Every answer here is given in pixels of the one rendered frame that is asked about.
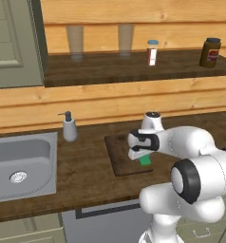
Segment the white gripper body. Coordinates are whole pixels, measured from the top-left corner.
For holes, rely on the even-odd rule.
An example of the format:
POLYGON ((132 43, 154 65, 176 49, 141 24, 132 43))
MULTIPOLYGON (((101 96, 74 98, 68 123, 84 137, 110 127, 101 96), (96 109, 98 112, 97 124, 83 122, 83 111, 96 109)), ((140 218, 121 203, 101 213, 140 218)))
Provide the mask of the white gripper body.
POLYGON ((128 152, 128 157, 131 160, 135 160, 135 159, 139 159, 139 158, 142 158, 142 157, 150 155, 150 154, 152 154, 151 150, 141 149, 140 151, 134 151, 133 149, 130 149, 128 152))

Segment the green sponge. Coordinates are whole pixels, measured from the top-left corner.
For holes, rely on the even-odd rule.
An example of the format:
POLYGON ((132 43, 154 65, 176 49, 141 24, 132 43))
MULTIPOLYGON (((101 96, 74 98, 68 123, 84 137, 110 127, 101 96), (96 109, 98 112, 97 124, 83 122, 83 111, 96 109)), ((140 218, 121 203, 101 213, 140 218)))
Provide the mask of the green sponge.
POLYGON ((140 165, 141 166, 147 166, 151 164, 151 159, 149 155, 140 157, 140 165))

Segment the dark wooden cutting board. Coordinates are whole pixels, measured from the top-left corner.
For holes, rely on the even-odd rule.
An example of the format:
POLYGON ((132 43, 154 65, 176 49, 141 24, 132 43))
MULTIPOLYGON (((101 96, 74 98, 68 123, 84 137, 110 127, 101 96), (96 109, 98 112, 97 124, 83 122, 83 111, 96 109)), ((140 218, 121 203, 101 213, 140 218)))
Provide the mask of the dark wooden cutting board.
POLYGON ((116 177, 153 171, 153 163, 141 165, 138 160, 128 157, 126 134, 106 136, 104 142, 116 177))

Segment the grey soap dispenser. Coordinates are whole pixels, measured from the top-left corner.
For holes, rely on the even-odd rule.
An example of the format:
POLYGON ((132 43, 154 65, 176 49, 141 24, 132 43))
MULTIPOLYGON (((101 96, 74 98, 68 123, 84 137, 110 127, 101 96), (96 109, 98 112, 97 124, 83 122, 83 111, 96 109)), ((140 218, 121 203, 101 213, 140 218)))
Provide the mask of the grey soap dispenser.
POLYGON ((75 141, 77 139, 77 127, 74 118, 70 111, 64 113, 64 125, 63 125, 63 136, 68 142, 75 141))

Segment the grey dishwasher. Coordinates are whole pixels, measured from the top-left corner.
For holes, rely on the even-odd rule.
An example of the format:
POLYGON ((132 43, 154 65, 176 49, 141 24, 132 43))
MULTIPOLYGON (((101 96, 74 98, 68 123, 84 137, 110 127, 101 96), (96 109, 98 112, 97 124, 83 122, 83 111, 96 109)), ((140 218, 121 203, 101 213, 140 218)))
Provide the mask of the grey dishwasher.
MULTIPOLYGON (((137 199, 104 204, 106 206, 139 203, 137 199)), ((151 215, 141 207, 109 215, 77 219, 75 211, 63 212, 67 243, 138 243, 150 226, 151 215)))

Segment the dark wooden shelf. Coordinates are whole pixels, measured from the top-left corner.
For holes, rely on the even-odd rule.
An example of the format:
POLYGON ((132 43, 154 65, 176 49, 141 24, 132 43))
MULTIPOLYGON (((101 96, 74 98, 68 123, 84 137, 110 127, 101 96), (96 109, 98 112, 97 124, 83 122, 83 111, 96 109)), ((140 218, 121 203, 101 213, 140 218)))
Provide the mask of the dark wooden shelf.
POLYGON ((219 56, 213 68, 201 67, 199 58, 199 49, 161 50, 156 64, 149 66, 145 51, 126 57, 119 53, 90 53, 82 60, 51 55, 47 59, 45 87, 226 76, 226 57, 219 56))

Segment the grey-green drawer front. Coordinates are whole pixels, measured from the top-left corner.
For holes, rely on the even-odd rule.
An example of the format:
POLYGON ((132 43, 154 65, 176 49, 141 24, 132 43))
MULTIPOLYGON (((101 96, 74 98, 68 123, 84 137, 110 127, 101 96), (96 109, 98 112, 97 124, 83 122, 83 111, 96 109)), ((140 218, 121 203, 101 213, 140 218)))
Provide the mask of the grey-green drawer front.
POLYGON ((226 196, 223 197, 225 202, 224 216, 217 223, 200 223, 186 218, 182 218, 177 226, 177 234, 184 243, 218 243, 226 229, 226 196), (192 234, 196 230, 198 234, 206 234, 205 228, 209 228, 211 236, 206 238, 195 238, 192 234))

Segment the clear drinking glass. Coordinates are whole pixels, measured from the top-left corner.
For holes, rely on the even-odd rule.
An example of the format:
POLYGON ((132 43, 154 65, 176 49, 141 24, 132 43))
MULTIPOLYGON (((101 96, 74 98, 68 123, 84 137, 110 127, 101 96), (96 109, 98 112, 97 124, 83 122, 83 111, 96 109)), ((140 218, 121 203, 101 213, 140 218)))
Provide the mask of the clear drinking glass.
POLYGON ((71 59, 81 61, 84 53, 84 27, 68 26, 66 31, 71 59))
POLYGON ((119 24, 118 38, 119 38, 119 53, 121 56, 126 57, 131 54, 133 36, 134 36, 133 24, 119 24))

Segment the brown jar with dark lid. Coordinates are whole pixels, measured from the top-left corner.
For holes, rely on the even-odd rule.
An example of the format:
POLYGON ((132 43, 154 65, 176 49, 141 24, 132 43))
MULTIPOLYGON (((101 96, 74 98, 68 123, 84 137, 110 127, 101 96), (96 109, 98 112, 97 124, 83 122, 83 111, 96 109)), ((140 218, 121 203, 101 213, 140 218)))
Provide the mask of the brown jar with dark lid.
POLYGON ((216 66, 221 41, 219 38, 209 37, 203 44, 199 65, 212 68, 216 66))

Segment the grey steel sink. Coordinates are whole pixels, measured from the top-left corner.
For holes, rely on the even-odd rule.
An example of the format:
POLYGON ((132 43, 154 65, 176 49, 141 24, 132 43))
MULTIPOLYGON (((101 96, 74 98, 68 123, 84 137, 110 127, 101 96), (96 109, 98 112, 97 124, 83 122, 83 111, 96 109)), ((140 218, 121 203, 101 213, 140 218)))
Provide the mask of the grey steel sink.
POLYGON ((0 202, 56 193, 58 133, 0 138, 0 202))

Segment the grey-green base cupboard door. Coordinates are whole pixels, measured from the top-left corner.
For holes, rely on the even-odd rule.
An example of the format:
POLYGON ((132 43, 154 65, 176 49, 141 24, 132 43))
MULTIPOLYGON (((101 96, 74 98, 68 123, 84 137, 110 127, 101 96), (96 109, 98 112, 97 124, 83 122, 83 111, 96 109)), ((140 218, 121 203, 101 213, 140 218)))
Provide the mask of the grey-green base cupboard door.
POLYGON ((0 243, 67 243, 62 215, 56 213, 1 222, 0 243))

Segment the grey-green wall cupboard door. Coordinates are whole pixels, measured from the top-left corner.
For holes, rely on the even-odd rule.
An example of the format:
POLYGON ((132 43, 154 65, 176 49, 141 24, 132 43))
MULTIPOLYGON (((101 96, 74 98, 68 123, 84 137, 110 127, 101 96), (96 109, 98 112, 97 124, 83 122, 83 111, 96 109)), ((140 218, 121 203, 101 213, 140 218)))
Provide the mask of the grey-green wall cupboard door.
POLYGON ((0 88, 43 85, 46 66, 40 0, 0 0, 0 88))

